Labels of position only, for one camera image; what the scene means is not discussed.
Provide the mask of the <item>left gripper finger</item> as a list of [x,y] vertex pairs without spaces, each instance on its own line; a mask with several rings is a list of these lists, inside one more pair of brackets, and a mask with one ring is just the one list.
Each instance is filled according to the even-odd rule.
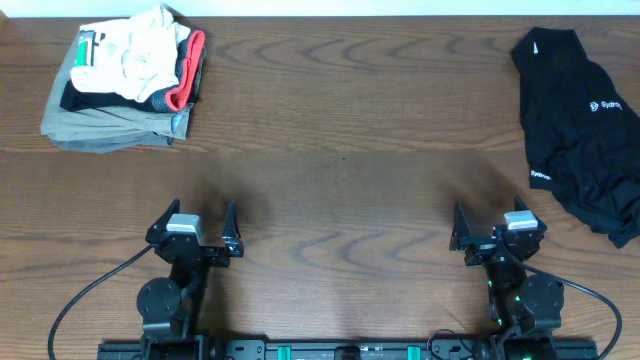
[[236,204],[234,201],[229,203],[221,238],[230,257],[242,258],[244,256],[244,244],[237,224]]
[[180,200],[174,199],[166,211],[149,227],[148,234],[156,235],[166,231],[166,226],[172,215],[180,211]]

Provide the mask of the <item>black t-shirt with white logo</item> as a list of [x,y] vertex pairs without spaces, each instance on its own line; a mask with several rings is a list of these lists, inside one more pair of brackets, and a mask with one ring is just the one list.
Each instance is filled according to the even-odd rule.
[[617,248],[639,235],[639,117],[573,30],[534,27],[513,48],[533,189]]

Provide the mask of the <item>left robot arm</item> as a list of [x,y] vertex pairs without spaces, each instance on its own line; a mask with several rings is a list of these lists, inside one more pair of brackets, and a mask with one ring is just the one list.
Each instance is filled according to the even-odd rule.
[[227,268],[244,256],[236,204],[228,206],[222,246],[203,243],[201,218],[180,211],[174,200],[147,230],[145,240],[171,265],[167,277],[148,281],[139,291],[137,310],[143,319],[144,359],[222,359],[219,342],[196,332],[200,308],[212,268]]

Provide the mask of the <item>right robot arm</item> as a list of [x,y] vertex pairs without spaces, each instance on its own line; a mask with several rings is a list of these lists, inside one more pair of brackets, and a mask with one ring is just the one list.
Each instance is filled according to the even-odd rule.
[[488,340],[486,359],[557,359],[553,332],[561,326],[564,286],[549,275],[525,269],[540,250],[547,226],[524,204],[488,236],[474,236],[462,205],[454,206],[449,249],[462,251],[467,266],[487,274],[490,318],[500,331]]

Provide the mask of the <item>grey-beige folded garment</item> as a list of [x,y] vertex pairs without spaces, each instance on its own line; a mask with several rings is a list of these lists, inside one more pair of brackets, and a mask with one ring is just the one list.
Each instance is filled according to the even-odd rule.
[[70,151],[108,153],[144,145],[167,147],[175,139],[187,137],[190,112],[149,113],[127,107],[105,107],[70,112],[60,106],[64,88],[70,80],[77,42],[73,41],[56,74],[50,91],[41,133],[55,145]]

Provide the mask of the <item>white crumpled garment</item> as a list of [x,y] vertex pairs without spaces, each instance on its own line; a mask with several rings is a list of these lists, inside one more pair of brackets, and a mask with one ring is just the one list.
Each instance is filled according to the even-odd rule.
[[83,25],[71,82],[80,92],[116,93],[144,102],[179,83],[178,45],[190,32],[162,5],[128,19]]

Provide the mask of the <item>black and red garment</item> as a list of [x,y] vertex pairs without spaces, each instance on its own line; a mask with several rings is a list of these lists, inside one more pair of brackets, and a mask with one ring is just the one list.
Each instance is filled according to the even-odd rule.
[[153,113],[180,112],[189,103],[197,101],[196,90],[206,52],[205,44],[206,35],[200,30],[193,30],[186,40],[181,41],[177,47],[175,64],[175,75],[179,83],[155,91],[144,102],[125,99],[116,93],[80,92],[69,80],[59,105],[71,112],[104,107],[126,107]]

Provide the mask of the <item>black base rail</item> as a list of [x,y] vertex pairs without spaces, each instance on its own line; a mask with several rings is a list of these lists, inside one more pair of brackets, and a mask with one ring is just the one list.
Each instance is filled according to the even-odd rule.
[[99,360],[139,359],[223,359],[223,360],[428,360],[495,359],[497,356],[479,340],[438,338],[431,343],[277,343],[236,340],[210,350],[199,343],[176,346],[153,345],[143,352],[138,343],[101,344]]

